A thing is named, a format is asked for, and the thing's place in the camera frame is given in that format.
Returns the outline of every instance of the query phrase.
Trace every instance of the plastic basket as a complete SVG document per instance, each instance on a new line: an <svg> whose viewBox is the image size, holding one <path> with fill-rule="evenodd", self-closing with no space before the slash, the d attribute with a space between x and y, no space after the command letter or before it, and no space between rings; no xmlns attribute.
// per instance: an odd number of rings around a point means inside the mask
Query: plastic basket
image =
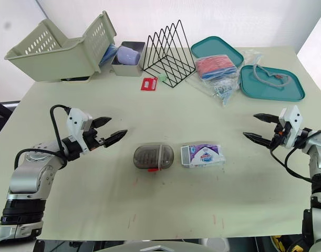
<svg viewBox="0 0 321 252"><path fill-rule="evenodd" d="M80 38L68 39L45 19L5 59L36 81L91 76L101 72L98 64L115 35L105 11Z"/></svg>

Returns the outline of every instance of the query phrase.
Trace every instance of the red scribble mark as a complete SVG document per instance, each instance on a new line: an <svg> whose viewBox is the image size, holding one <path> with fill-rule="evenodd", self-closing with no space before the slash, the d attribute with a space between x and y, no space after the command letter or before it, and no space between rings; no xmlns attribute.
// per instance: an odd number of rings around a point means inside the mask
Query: red scribble mark
<svg viewBox="0 0 321 252"><path fill-rule="evenodd" d="M138 183L138 178L136 178L136 181L134 181L133 186L137 185Z"/></svg>

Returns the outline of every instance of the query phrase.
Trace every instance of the blue cup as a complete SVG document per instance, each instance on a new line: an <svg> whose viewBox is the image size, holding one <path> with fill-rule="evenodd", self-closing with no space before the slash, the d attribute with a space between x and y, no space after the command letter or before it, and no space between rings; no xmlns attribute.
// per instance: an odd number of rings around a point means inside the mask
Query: blue cup
<svg viewBox="0 0 321 252"><path fill-rule="evenodd" d="M117 50L117 59L123 65L137 65L140 53L126 46L120 46Z"/></svg>

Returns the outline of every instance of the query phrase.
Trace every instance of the white wall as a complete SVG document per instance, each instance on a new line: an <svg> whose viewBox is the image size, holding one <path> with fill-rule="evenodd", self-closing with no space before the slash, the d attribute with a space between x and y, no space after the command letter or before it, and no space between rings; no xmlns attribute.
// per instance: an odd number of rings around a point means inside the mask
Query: white wall
<svg viewBox="0 0 321 252"><path fill-rule="evenodd" d="M192 45L211 35L234 47L292 45L298 51L321 16L321 0L39 0L70 38L106 10L116 44L147 36L181 19ZM45 17L34 0L0 0L0 101L20 100L34 82L4 60Z"/></svg>
<svg viewBox="0 0 321 252"><path fill-rule="evenodd" d="M4 57L44 18L34 0L0 0L0 102L20 100L33 84Z"/></svg>
<svg viewBox="0 0 321 252"><path fill-rule="evenodd" d="M189 44L216 35L232 46L292 45L301 48L321 16L321 0L39 0L69 37L83 34L106 10L116 43L146 41L181 19Z"/></svg>
<svg viewBox="0 0 321 252"><path fill-rule="evenodd" d="M321 18L299 51L298 57L321 89Z"/></svg>

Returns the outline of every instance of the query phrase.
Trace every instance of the robotic arm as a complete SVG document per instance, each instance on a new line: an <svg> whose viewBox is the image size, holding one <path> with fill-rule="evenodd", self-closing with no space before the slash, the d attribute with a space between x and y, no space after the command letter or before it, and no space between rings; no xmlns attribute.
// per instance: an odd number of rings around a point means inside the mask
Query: robotic arm
<svg viewBox="0 0 321 252"><path fill-rule="evenodd" d="M60 140L53 110L62 107L68 114L67 128L70 136ZM54 106L51 116L56 130L57 140L40 143L31 149L18 153L15 171L11 177L7 201L0 223L0 248L7 242L18 242L14 251L34 251L35 237L42 231L45 203L50 193L56 172L66 166L67 161L87 154L97 147L105 148L122 139L127 130L117 131L109 138L97 137L96 128L111 120L109 117L93 119L89 114L76 108ZM18 160L25 153L24 162L18 166Z"/></svg>
<svg viewBox="0 0 321 252"><path fill-rule="evenodd" d="M303 118L297 106L283 109L279 117L271 114L255 114L254 117L264 122L276 123L274 137L270 141L254 133L244 132L243 134L251 141L270 149L273 158L292 176L312 184L310 209L304 210L302 233L304 241L311 246L310 252L321 252L321 131L308 128L301 130ZM286 156L284 163L273 154L279 145L287 149L293 148ZM310 156L310 178L302 177L287 166L288 158L297 149L302 149Z"/></svg>

